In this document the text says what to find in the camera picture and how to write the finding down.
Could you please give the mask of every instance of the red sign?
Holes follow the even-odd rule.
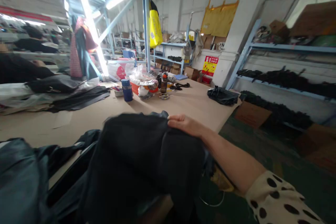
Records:
[[[202,74],[213,76],[216,70],[217,63],[218,63],[217,57],[206,56],[204,65],[203,65]]]

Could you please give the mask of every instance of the thermos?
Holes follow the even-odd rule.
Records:
[[[163,73],[161,82],[161,93],[167,92],[167,84],[168,84],[168,75],[166,73]]]
[[[132,101],[133,100],[133,91],[132,91],[132,86],[131,86],[130,80],[122,79],[121,80],[121,85],[122,85],[122,91],[124,93],[125,102]]]

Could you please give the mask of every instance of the yellow bag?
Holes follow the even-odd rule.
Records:
[[[163,42],[159,14],[152,9],[149,1],[149,46],[155,48]]]

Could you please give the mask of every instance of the metal shelf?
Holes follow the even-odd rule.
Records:
[[[286,44],[267,44],[267,43],[250,43],[253,49],[264,48],[269,50],[286,50],[286,51],[302,51],[315,53],[336,53],[336,47],[315,47],[307,45],[286,45]]]
[[[244,80],[248,80],[248,81],[253,81],[253,78],[246,77],[246,76],[238,76],[238,75],[236,75],[236,78],[244,79]],[[321,95],[317,95],[317,94],[309,93],[309,92],[305,92],[305,91],[300,91],[300,90],[293,89],[293,88],[289,88],[289,89],[284,88],[284,87],[282,88],[282,87],[280,87],[278,85],[269,84],[267,82],[262,82],[261,80],[255,80],[254,83],[259,83],[259,84],[263,84],[263,85],[266,85],[266,86],[271,86],[273,88],[278,88],[278,89],[286,90],[286,91],[289,91],[289,92],[292,92],[292,93],[297,93],[297,94],[300,94],[300,95],[309,96],[311,98],[315,98],[315,99],[319,99],[319,100],[324,100],[326,102],[336,103],[335,99],[328,100],[328,97],[325,97],[325,96],[321,96]]]

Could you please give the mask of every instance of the polka dot sleeve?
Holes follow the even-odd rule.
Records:
[[[270,171],[257,178],[246,193],[246,200],[261,224],[323,223],[291,184]]]

